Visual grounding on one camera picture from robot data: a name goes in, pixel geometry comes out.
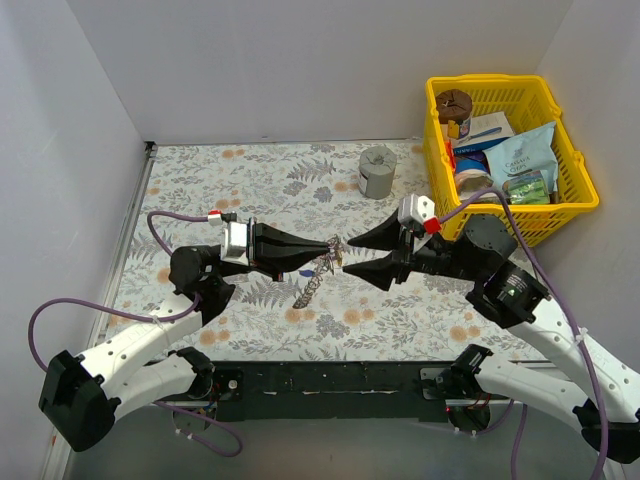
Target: table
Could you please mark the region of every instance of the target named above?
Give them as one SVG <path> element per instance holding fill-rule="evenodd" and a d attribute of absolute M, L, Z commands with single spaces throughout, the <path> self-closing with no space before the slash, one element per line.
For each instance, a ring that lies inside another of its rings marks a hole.
<path fill-rule="evenodd" d="M 393 190 L 383 200 L 358 190 L 361 152 L 385 145 L 398 156 Z M 205 215 L 236 211 L 306 238 L 342 241 L 385 220 L 406 194 L 430 194 L 419 140 L 158 148 L 115 307 L 148 312 L 171 292 L 169 259 L 156 245 L 146 214 L 161 209 Z M 173 247 L 216 244 L 222 229 L 208 224 L 156 220 Z M 385 255 L 345 244 L 344 263 Z M 516 260 L 526 268 L 521 252 Z M 453 360 L 470 342 L 514 360 L 540 360 L 528 344 L 481 318 L 464 300 L 469 282 L 413 273 L 382 292 L 342 273 L 322 275 L 304 309 L 292 308 L 314 264 L 273 283 L 257 273 L 232 277 L 237 289 L 228 308 L 173 348 L 194 346 L 212 360 Z M 129 321 L 112 316 L 106 338 Z"/>

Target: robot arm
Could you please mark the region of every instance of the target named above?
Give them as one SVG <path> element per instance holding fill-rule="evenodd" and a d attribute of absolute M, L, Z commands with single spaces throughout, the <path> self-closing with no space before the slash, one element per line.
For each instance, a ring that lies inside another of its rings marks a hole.
<path fill-rule="evenodd" d="M 486 348 L 470 345 L 450 372 L 439 377 L 434 391 L 446 394 L 453 388 L 470 398 L 486 392 L 521 400 L 569 424 L 593 448 L 599 448 L 598 410 L 577 341 L 547 288 L 509 260 L 517 242 L 492 215 L 471 216 L 458 238 L 447 241 L 437 233 L 439 224 L 433 212 L 429 198 L 405 197 L 387 221 L 349 241 L 352 246 L 391 253 L 343 270 L 383 290 L 389 290 L 394 281 L 404 282 L 411 272 L 472 281 L 465 298 L 473 307 L 536 348 L 570 382 L 529 371 Z M 607 456 L 630 463 L 640 456 L 640 375 L 586 332 L 578 341 L 585 343 L 592 357 L 607 407 Z"/>
<path fill-rule="evenodd" d="M 214 366 L 192 347 L 149 362 L 176 341 L 218 316 L 235 286 L 225 277 L 257 271 L 281 281 L 329 253 L 325 242 L 306 240 L 235 215 L 212 212 L 209 223 L 225 225 L 224 244 L 180 247 L 171 255 L 169 280 L 175 291 L 150 312 L 148 323 L 135 323 L 106 342 L 77 356 L 63 351 L 47 369 L 39 407 L 75 451 L 100 441 L 116 420 L 169 395 L 203 398 L 211 390 Z M 176 316 L 194 305 L 187 315 Z"/>

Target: floral tablecloth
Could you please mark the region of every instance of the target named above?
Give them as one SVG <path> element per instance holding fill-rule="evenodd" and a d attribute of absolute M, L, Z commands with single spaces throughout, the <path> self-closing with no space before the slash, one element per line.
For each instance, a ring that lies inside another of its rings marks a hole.
<path fill-rule="evenodd" d="M 374 145 L 398 156 L 392 194 L 383 200 L 365 198 L 357 185 L 360 154 Z M 150 210 L 205 215 L 215 207 L 303 237 L 346 241 L 413 192 L 430 193 L 419 141 L 160 147 L 115 307 L 148 312 L 171 292 L 169 259 L 146 226 Z M 173 248 L 222 238 L 222 228 L 208 224 L 159 218 L 157 227 Z M 344 248 L 344 264 L 384 255 Z M 192 345 L 212 360 L 453 360 L 473 342 L 513 359 L 542 358 L 471 308 L 469 282 L 413 273 L 381 292 L 336 268 L 322 275 L 306 308 L 292 308 L 313 270 L 305 266 L 282 283 L 257 273 L 232 277 L 237 289 L 228 308 L 174 348 Z M 113 316 L 106 336 L 127 326 Z"/>

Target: gray cylindrical container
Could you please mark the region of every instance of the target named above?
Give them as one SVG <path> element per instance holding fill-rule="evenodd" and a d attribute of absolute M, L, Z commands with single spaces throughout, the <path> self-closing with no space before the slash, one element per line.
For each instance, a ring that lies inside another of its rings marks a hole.
<path fill-rule="evenodd" d="M 380 200 L 391 193 L 398 157 L 387 147 L 367 148 L 360 155 L 358 187 L 365 197 Z"/>

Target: can lid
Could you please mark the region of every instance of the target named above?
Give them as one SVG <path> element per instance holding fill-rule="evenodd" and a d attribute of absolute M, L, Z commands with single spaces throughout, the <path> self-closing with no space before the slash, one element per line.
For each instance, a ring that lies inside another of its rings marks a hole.
<path fill-rule="evenodd" d="M 440 123 L 446 125 L 449 120 L 462 123 L 471 116 L 473 101 L 462 90 L 446 90 L 436 97 L 436 109 Z"/>

